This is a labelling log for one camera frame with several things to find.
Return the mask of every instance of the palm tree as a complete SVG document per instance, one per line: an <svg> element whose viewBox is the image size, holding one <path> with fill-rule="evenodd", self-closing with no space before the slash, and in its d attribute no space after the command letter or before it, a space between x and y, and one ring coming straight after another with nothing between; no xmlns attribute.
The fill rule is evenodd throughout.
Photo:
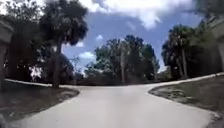
<svg viewBox="0 0 224 128"><path fill-rule="evenodd" d="M88 30L84 21L87 9L77 0L59 0L47 3L43 12L40 27L45 32L46 39L53 42L52 45L56 47L53 88L59 88L59 69L61 66L59 56L62 44L75 45L85 37Z"/></svg>

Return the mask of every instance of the blue sky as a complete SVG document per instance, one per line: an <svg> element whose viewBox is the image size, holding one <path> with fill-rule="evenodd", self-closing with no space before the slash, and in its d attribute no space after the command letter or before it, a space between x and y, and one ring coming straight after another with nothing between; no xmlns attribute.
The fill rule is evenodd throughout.
<svg viewBox="0 0 224 128"><path fill-rule="evenodd" d="M105 1L115 1L114 3L116 5L116 1L118 0L92 1L92 6L95 4L95 8L99 8L98 11L97 9L91 10L92 6L87 4L86 7L89 8L90 12L86 17L89 28L86 38L80 41L76 46L63 46L63 53L68 58L72 58L73 56L80 57L79 68L84 69L86 64L94 61L94 49L105 44L107 40L123 38L127 34L133 34L143 38L145 43L149 43L153 46L157 58L160 60L160 71L162 71L165 67L161 57L161 47L167 39L168 31L177 24L195 27L200 22L200 17L186 12L186 10L192 7L191 0L164 0L165 2L168 1L167 3L171 2L171 4L169 3L167 5L160 5L162 4L158 2L160 0L148 0L157 1L154 5L159 6L159 8L152 5L149 7L146 6L145 9L138 8L138 6L142 5L136 5L137 7L135 5L130 5L128 7L123 7L122 5L116 5L117 7L114 7L111 5L110 7L102 4L102 2Z"/></svg>

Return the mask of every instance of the foliage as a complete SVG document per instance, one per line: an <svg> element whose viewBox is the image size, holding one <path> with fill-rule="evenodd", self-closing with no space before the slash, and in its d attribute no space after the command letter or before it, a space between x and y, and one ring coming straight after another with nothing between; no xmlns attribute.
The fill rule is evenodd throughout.
<svg viewBox="0 0 224 128"><path fill-rule="evenodd" d="M54 63L55 58L48 59L42 67L41 80L43 83L53 83ZM61 68L60 68L60 84L70 84L74 80L74 68L70 60L63 54L60 55Z"/></svg>
<svg viewBox="0 0 224 128"><path fill-rule="evenodd" d="M46 52L36 22L39 6L34 1L7 2L7 15L1 19L10 23L14 33L6 55L6 77L31 81L31 68L39 65Z"/></svg>
<svg viewBox="0 0 224 128"><path fill-rule="evenodd" d="M75 45L83 39L87 32L84 21L87 9L79 1L59 0L47 3L40 19L40 27L45 33L45 39L53 42L55 52L55 70L53 87L59 87L60 54L62 43Z"/></svg>
<svg viewBox="0 0 224 128"><path fill-rule="evenodd" d="M187 74L189 77L208 75L220 71L217 60L217 47L208 25L201 22L198 27L175 26L170 31L168 40L163 44L163 60L170 67L172 79L183 78L183 56L181 50L185 51Z"/></svg>
<svg viewBox="0 0 224 128"><path fill-rule="evenodd" d="M224 16L223 0L194 0L195 12L202 14L205 18Z"/></svg>
<svg viewBox="0 0 224 128"><path fill-rule="evenodd" d="M177 25L169 32L169 38L163 45L162 56L166 66L175 67L182 78L188 77L186 50L189 49L194 29Z"/></svg>
<svg viewBox="0 0 224 128"><path fill-rule="evenodd" d="M127 35L124 40L109 40L106 45L98 47L95 54L96 62L87 66L85 74L103 84L121 84L122 77L125 78L124 84L144 83L153 80L159 69L152 46L143 44L143 39L133 35Z"/></svg>

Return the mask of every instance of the road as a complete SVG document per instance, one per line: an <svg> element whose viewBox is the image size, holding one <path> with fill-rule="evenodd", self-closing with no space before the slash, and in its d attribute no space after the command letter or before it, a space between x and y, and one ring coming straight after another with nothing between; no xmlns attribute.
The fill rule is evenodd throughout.
<svg viewBox="0 0 224 128"><path fill-rule="evenodd" d="M150 89L166 84L76 87L81 92L77 97L13 125L16 128L205 128L212 112L148 94Z"/></svg>

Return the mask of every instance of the grass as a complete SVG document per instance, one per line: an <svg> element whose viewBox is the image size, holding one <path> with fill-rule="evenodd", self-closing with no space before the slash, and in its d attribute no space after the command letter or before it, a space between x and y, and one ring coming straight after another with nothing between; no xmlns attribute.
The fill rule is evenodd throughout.
<svg viewBox="0 0 224 128"><path fill-rule="evenodd" d="M158 87L149 93L203 109L224 110L224 76Z"/></svg>
<svg viewBox="0 0 224 128"><path fill-rule="evenodd" d="M78 95L78 91L37 85L25 85L4 81L5 89L0 93L0 114L7 122L38 113L66 99Z"/></svg>

